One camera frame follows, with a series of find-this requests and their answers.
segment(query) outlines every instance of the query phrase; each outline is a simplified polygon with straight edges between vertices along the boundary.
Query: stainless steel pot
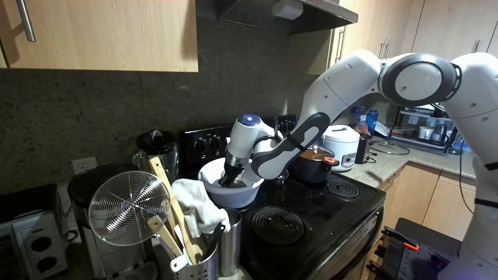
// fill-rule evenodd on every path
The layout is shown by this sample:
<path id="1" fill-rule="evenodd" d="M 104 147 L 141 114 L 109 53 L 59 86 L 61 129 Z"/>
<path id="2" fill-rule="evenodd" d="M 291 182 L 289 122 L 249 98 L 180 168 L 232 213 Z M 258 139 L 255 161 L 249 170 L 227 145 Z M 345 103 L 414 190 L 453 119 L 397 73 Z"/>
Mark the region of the stainless steel pot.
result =
<path id="1" fill-rule="evenodd" d="M 333 153 L 313 145 L 300 153 L 289 165 L 289 175 L 306 184 L 320 184 L 327 181 L 331 167 L 338 167 L 339 161 L 333 159 Z"/>

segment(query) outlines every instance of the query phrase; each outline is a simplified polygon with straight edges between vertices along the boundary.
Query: electrical socket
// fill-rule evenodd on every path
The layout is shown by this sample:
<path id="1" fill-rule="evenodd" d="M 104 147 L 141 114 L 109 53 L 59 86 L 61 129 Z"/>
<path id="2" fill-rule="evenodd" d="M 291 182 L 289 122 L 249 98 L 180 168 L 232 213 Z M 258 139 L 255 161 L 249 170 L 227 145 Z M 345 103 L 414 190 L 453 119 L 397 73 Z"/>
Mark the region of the electrical socket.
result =
<path id="1" fill-rule="evenodd" d="M 75 159 L 75 161 L 71 161 L 71 164 L 73 164 L 75 175 L 85 173 L 89 170 L 96 168 L 95 157 Z"/>

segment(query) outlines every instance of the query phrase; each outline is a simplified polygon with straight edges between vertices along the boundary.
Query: towel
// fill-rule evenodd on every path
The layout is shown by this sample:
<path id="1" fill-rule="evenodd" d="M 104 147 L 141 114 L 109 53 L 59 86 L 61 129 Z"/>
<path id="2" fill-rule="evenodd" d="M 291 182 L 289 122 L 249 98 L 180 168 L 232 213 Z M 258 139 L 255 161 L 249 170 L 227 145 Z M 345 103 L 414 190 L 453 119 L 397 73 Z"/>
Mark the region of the towel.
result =
<path id="1" fill-rule="evenodd" d="M 196 210 L 201 220 L 197 224 L 201 234 L 213 234 L 219 223 L 222 223 L 224 232 L 230 232 L 229 213 L 211 203 L 201 181 L 177 179 L 173 182 L 173 192 L 182 207 Z"/>

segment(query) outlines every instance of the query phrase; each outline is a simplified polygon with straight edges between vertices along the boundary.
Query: cabinet door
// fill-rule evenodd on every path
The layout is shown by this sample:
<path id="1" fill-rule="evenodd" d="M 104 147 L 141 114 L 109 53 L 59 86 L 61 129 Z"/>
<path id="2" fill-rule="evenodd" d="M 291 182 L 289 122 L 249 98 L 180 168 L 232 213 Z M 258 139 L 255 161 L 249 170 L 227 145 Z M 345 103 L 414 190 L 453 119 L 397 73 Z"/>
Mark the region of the cabinet door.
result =
<path id="1" fill-rule="evenodd" d="M 4 59 L 3 59 L 3 50 L 1 50 L 1 47 L 0 47 L 0 69 L 6 69 L 6 63 L 4 63 Z"/>
<path id="2" fill-rule="evenodd" d="M 473 210 L 473 199 L 476 196 L 474 184 L 470 181 L 464 181 L 462 193 L 467 204 Z M 471 213 L 462 201 L 459 179 L 456 176 L 442 175 L 437 181 L 436 192 L 426 212 L 423 226 L 456 240 L 462 240 L 470 220 Z"/>
<path id="3" fill-rule="evenodd" d="M 387 17 L 383 14 L 386 0 L 342 0 L 341 7 L 348 8 L 358 14 L 358 22 L 338 30 L 334 50 L 341 55 L 333 56 L 336 61 L 355 50 L 369 50 L 381 55 L 381 44 L 384 41 L 384 28 Z"/>
<path id="4" fill-rule="evenodd" d="M 11 69 L 197 72 L 194 0 L 25 0 L 28 42 L 14 0 L 0 0 Z"/>
<path id="5" fill-rule="evenodd" d="M 496 28 L 498 28 L 498 21 L 495 24 L 495 33 L 493 33 L 492 42 L 488 44 L 488 49 L 485 52 L 498 58 L 498 35 L 496 35 Z"/>
<path id="6" fill-rule="evenodd" d="M 439 173 L 423 167 L 406 165 L 386 192 L 384 224 L 395 227 L 398 218 L 422 224 L 429 207 Z"/>
<path id="7" fill-rule="evenodd" d="M 496 24 L 496 0 L 425 0 L 414 53 L 446 59 L 484 52 Z"/>
<path id="8" fill-rule="evenodd" d="M 358 13 L 358 24 L 336 30 L 331 64 L 355 50 L 369 50 L 378 58 L 400 55 L 404 36 L 414 38 L 415 35 L 415 25 L 409 25 L 409 19 L 411 13 L 417 14 L 417 10 L 420 14 L 420 2 L 342 0 L 342 7 Z"/>

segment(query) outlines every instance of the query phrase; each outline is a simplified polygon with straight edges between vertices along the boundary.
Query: black pot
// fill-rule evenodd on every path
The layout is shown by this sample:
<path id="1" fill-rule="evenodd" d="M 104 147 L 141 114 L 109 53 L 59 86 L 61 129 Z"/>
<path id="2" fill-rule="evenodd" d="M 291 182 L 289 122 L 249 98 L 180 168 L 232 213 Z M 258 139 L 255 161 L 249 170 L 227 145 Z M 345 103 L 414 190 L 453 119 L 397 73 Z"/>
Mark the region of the black pot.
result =
<path id="1" fill-rule="evenodd" d="M 289 175 L 306 184 L 320 184 L 327 181 L 331 167 L 339 162 L 324 148 L 311 148 L 299 154 L 289 165 Z"/>

